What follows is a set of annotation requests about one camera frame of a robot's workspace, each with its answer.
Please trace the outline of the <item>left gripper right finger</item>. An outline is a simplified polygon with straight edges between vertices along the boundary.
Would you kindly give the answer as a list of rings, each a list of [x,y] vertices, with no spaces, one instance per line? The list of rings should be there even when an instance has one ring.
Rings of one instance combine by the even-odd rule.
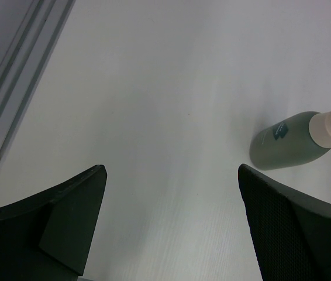
[[[238,183],[262,279],[331,280],[331,204],[246,164]]]

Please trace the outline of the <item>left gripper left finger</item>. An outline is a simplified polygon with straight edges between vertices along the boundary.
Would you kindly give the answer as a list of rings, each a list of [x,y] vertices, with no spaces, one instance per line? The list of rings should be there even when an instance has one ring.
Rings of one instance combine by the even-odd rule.
[[[106,169],[0,207],[0,280],[78,280],[84,274]]]

